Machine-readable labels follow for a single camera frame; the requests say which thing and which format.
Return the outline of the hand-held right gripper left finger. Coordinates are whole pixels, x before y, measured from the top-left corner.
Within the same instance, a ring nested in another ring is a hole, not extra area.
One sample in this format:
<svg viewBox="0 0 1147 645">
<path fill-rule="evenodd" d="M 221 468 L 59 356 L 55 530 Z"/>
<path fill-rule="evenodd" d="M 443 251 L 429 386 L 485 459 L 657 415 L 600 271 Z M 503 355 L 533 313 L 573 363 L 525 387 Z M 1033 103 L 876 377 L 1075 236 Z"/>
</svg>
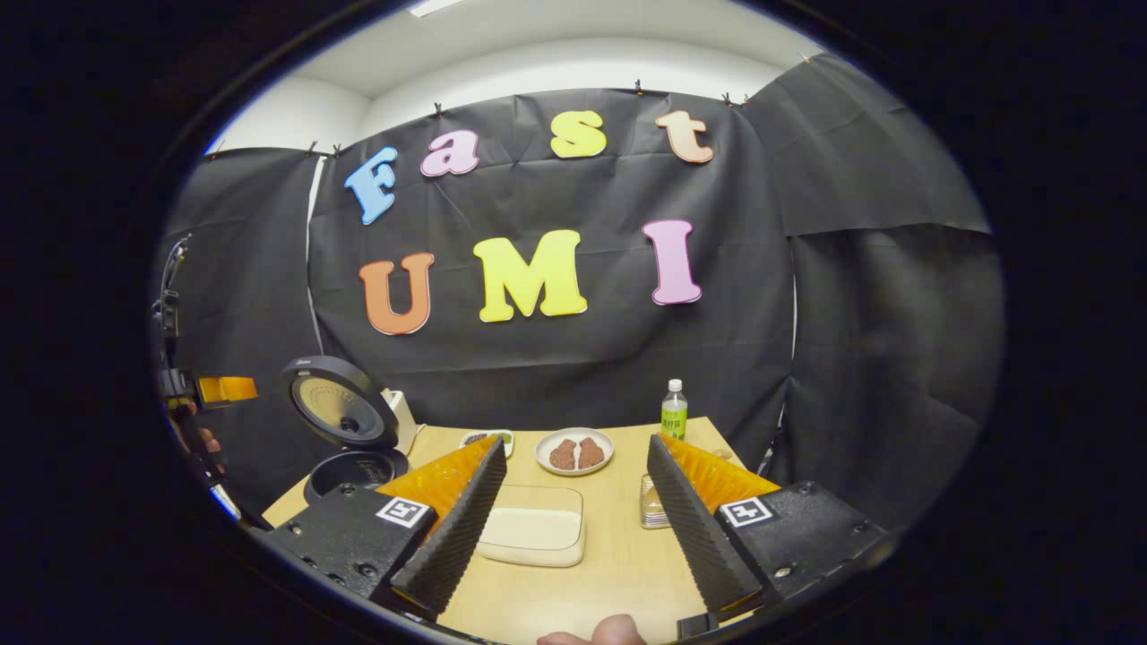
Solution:
<svg viewBox="0 0 1147 645">
<path fill-rule="evenodd" d="M 504 437 L 487 436 L 376 490 L 323 495 L 270 543 L 331 584 L 434 621 L 470 564 L 505 471 Z"/>
</svg>

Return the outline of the green drink bottle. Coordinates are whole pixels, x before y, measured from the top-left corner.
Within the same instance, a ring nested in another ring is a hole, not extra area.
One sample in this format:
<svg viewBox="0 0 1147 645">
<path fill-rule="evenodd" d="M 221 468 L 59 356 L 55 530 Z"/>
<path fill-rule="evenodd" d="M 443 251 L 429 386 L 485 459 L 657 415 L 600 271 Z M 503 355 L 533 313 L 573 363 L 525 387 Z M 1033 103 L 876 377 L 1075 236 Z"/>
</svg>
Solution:
<svg viewBox="0 0 1147 645">
<path fill-rule="evenodd" d="M 660 404 L 660 432 L 684 441 L 687 432 L 688 401 L 681 379 L 668 380 L 668 395 Z"/>
</svg>

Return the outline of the dark grey rice cooker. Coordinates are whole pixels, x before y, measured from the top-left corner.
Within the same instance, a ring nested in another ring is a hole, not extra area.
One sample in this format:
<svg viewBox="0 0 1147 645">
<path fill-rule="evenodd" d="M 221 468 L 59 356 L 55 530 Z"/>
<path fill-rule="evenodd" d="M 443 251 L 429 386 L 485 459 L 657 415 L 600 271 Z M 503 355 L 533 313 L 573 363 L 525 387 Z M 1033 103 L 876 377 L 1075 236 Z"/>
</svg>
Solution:
<svg viewBox="0 0 1147 645">
<path fill-rule="evenodd" d="M 409 473 L 399 450 L 401 421 L 379 384 L 356 365 L 301 357 L 280 372 L 276 388 L 313 433 L 340 448 L 311 471 L 305 502 L 317 503 L 344 485 L 376 490 Z"/>
</svg>

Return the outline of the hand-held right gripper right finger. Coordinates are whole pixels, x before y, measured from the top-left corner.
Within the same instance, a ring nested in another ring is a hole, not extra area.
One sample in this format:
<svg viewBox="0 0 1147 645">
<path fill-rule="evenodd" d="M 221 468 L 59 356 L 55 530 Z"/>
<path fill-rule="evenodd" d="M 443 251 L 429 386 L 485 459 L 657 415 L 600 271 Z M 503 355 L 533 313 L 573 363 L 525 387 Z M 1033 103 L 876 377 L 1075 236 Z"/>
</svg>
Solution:
<svg viewBox="0 0 1147 645">
<path fill-rule="evenodd" d="M 718 619 L 802 606 L 892 555 L 892 535 L 814 481 L 774 485 L 662 434 L 647 472 Z"/>
</svg>

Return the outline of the black backdrop cloth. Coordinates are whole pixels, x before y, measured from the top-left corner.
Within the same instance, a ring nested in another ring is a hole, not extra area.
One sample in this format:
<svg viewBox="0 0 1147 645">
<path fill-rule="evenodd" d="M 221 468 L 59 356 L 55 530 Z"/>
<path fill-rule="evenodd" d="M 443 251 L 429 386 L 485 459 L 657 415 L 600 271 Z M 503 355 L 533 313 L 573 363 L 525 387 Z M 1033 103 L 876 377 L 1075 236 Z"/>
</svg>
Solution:
<svg viewBox="0 0 1147 645">
<path fill-rule="evenodd" d="M 273 383 L 327 353 L 440 427 L 655 422 L 679 376 L 750 469 L 900 529 L 978 440 L 1005 335 L 970 184 L 830 54 L 734 108 L 540 91 L 323 168 L 226 151 L 185 184 L 156 264 L 180 238 L 175 362 L 253 376 L 216 429 L 257 510 L 323 456 Z"/>
</svg>

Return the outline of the clear box of white rice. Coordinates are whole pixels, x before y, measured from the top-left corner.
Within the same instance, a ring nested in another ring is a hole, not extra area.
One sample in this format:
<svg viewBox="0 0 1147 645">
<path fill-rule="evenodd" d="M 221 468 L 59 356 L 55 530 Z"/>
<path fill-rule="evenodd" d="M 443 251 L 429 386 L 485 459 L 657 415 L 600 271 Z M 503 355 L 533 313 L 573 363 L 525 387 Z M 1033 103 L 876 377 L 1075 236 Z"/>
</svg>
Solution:
<svg viewBox="0 0 1147 645">
<path fill-rule="evenodd" d="M 582 564 L 586 516 L 570 487 L 501 485 L 477 554 L 500 564 L 569 568 Z"/>
</svg>

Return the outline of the clear chopstick holder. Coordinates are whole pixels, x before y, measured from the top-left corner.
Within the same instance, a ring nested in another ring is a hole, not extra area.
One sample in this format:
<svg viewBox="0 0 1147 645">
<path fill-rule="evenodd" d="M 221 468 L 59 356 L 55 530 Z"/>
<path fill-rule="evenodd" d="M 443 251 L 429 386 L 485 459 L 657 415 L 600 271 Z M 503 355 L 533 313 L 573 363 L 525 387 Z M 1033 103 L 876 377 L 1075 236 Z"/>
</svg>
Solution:
<svg viewBox="0 0 1147 645">
<path fill-rule="evenodd" d="M 642 484 L 639 495 L 639 516 L 643 529 L 662 529 L 670 527 L 668 512 L 664 510 L 660 494 L 651 482 L 651 475 L 642 475 Z"/>
</svg>

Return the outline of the white round plate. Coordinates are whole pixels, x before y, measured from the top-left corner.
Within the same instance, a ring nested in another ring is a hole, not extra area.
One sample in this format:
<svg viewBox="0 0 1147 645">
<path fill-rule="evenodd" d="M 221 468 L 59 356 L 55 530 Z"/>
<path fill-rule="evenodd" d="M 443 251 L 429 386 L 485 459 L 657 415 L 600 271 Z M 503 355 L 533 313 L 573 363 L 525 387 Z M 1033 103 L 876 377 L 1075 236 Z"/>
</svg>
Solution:
<svg viewBox="0 0 1147 645">
<path fill-rule="evenodd" d="M 579 442 L 582 438 L 593 437 L 599 445 L 604 451 L 604 461 L 599 464 L 594 469 L 575 469 L 574 472 L 557 472 L 548 464 L 548 456 L 551 451 L 555 449 L 563 440 L 574 440 L 577 444 L 576 457 L 578 459 L 579 454 Z M 535 458 L 536 461 L 543 467 L 543 469 L 548 471 L 553 474 L 563 475 L 563 477 L 577 477 L 577 475 L 587 475 L 590 473 L 599 472 L 604 469 L 604 467 L 612 461 L 615 454 L 615 445 L 612 440 L 607 436 L 602 430 L 593 429 L 590 427 L 569 427 L 561 430 L 554 430 L 545 434 L 535 446 Z"/>
</svg>

